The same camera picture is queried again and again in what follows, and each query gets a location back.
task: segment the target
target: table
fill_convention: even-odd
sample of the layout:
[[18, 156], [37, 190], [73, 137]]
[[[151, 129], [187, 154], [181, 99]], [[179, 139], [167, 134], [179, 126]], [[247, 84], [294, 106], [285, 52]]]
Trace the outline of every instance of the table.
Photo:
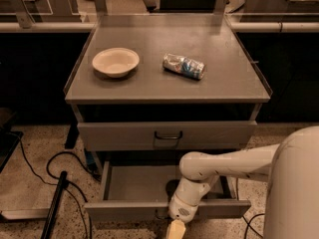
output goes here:
[[[138, 68], [124, 79], [103, 79], [94, 72], [92, 60], [116, 47], [136, 51]], [[165, 53], [206, 63], [204, 77], [197, 81], [165, 71]], [[157, 150], [240, 148], [249, 141], [258, 111], [269, 99], [222, 16], [212, 14], [105, 16], [66, 86], [66, 102], [77, 117], [84, 147], [103, 174], [102, 201], [108, 198], [110, 168], [98, 151], [149, 151], [152, 159]], [[157, 203], [158, 208], [165, 205]], [[101, 218], [106, 214], [103, 206], [90, 207], [100, 209]], [[128, 203], [115, 208], [120, 206], [127, 208]]]

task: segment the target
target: black cable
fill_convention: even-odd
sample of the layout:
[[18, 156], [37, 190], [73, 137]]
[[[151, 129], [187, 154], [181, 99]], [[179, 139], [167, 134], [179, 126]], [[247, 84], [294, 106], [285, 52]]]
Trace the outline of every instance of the black cable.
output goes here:
[[[44, 184], [56, 186], [57, 184], [54, 184], [54, 183], [50, 183], [50, 182], [45, 181], [39, 174], [37, 174], [37, 173], [34, 171], [32, 165], [30, 164], [30, 162], [29, 162], [29, 160], [28, 160], [28, 158], [27, 158], [27, 156], [26, 156], [26, 153], [25, 153], [25, 150], [24, 150], [24, 147], [23, 147], [23, 143], [22, 143], [21, 137], [20, 137], [19, 135], [15, 134], [15, 133], [12, 133], [12, 132], [6, 132], [6, 134], [14, 135], [14, 136], [16, 136], [16, 137], [19, 139], [19, 143], [20, 143], [20, 146], [21, 146], [21, 151], [22, 151], [23, 158], [24, 158], [24, 160], [26, 161], [26, 163], [28, 164], [28, 166], [29, 166], [29, 168], [31, 169], [32, 173], [33, 173], [35, 176], [37, 176], [38, 178], [40, 178], [41, 181], [42, 181]], [[84, 164], [81, 162], [81, 160], [80, 160], [74, 153], [69, 152], [69, 151], [61, 151], [61, 152], [55, 154], [53, 157], [51, 157], [50, 160], [49, 160], [49, 162], [47, 163], [46, 169], [47, 169], [48, 174], [49, 174], [52, 178], [59, 179], [59, 177], [53, 175], [53, 174], [49, 171], [49, 165], [50, 165], [50, 163], [52, 162], [52, 160], [53, 160], [55, 157], [57, 157], [57, 156], [59, 156], [59, 155], [61, 155], [61, 154], [71, 154], [71, 155], [75, 156], [75, 157], [78, 159], [78, 161], [80, 162], [80, 164], [82, 165], [82, 167], [83, 167], [88, 173], [90, 173], [90, 174], [92, 175], [92, 172], [91, 172], [89, 169], [87, 169], [87, 167], [84, 166]], [[74, 182], [69, 181], [69, 180], [68, 180], [68, 183], [71, 184], [71, 185], [73, 185], [74, 187], [76, 187], [76, 188], [79, 190], [79, 192], [81, 193], [81, 195], [82, 195], [83, 199], [85, 200], [85, 202], [88, 202], [88, 199], [87, 199], [87, 197], [85, 196], [84, 192], [81, 190], [81, 188], [80, 188], [77, 184], [75, 184]], [[88, 238], [88, 228], [87, 228], [87, 225], [86, 225], [86, 223], [85, 223], [85, 221], [84, 221], [84, 217], [83, 217], [82, 212], [81, 212], [80, 203], [79, 203], [79, 201], [76, 199], [76, 197], [75, 197], [67, 188], [65, 188], [65, 190], [75, 199], [75, 201], [76, 201], [76, 203], [77, 203], [77, 205], [78, 205], [78, 208], [79, 208], [79, 210], [80, 210], [80, 215], [81, 215], [82, 221], [83, 221], [83, 223], [84, 223], [84, 227], [85, 227], [85, 231], [86, 231], [86, 237]], [[90, 229], [89, 229], [89, 232], [90, 232], [89, 238], [91, 239], [91, 238], [92, 238], [92, 220], [91, 220], [91, 217], [90, 217], [90, 216], [89, 216], [89, 226], [90, 226]]]
[[263, 236], [261, 234], [259, 234], [251, 225], [250, 223], [256, 218], [256, 217], [259, 217], [259, 216], [263, 216], [265, 215], [264, 213], [259, 213], [259, 214], [256, 214], [254, 215], [249, 221], [246, 220], [246, 218], [244, 216], [243, 219], [244, 221], [247, 223], [247, 226], [246, 226], [246, 229], [245, 229], [245, 234], [244, 234], [244, 239], [247, 238], [247, 234], [248, 234], [248, 229], [250, 228], [253, 232], [255, 232], [255, 234], [259, 237], [259, 238], [263, 238]]

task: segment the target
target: white bowl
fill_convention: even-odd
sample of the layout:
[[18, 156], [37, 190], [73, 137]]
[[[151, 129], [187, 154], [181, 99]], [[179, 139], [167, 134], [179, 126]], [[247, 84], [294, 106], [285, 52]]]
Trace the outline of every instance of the white bowl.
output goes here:
[[100, 73], [112, 78], [127, 75], [139, 64], [139, 55], [129, 49], [112, 48], [98, 53], [92, 62]]

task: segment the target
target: speckled floor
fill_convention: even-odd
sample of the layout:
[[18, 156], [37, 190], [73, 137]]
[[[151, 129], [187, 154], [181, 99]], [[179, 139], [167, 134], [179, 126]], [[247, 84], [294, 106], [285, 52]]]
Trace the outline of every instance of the speckled floor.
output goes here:
[[[310, 123], [265, 123], [260, 124], [247, 147], [263, 146], [281, 142], [296, 129], [311, 125]], [[46, 164], [55, 153], [64, 150], [64, 143], [68, 133], [66, 125], [27, 125], [14, 126], [13, 130], [21, 130], [26, 156], [34, 167], [35, 172], [44, 180], [55, 183], [46, 172]], [[84, 161], [83, 144], [79, 138], [72, 150]], [[85, 192], [90, 202], [98, 201], [100, 183], [88, 175], [72, 156], [59, 156], [53, 161], [51, 171], [59, 175], [62, 170], [68, 171], [68, 179], [77, 183]], [[31, 173], [22, 156], [20, 146], [16, 148], [2, 173], [0, 173], [0, 210], [21, 210], [49, 208], [55, 186], [46, 185]], [[88, 216], [83, 208], [84, 201], [78, 191], [72, 186], [70, 191], [80, 201], [81, 212], [88, 223]], [[254, 214], [264, 212], [266, 183], [239, 180], [240, 199], [251, 201], [251, 208], [245, 214], [247, 219]], [[0, 238], [40, 238], [44, 221], [28, 221], [20, 223], [0, 224]], [[93, 238], [162, 238], [166, 221], [148, 222], [109, 222], [93, 226]], [[263, 217], [257, 218], [253, 226], [262, 233]], [[189, 224], [185, 239], [190, 238], [243, 238], [245, 223], [243, 219], [216, 219], [193, 221]], [[75, 200], [64, 192], [57, 215], [56, 225], [51, 238], [86, 238], [85, 228], [80, 210]], [[249, 232], [248, 238], [258, 238]]]

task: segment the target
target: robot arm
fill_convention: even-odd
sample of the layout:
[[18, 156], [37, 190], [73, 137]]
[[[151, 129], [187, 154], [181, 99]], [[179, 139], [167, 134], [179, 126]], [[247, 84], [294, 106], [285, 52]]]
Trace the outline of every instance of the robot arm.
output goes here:
[[[318, 167], [319, 126], [298, 130], [281, 144], [222, 155], [190, 152], [180, 161], [182, 179], [169, 215], [179, 226], [191, 221], [217, 175], [268, 181], [264, 238], [312, 238], [319, 221]], [[182, 238], [170, 232], [167, 238]]]

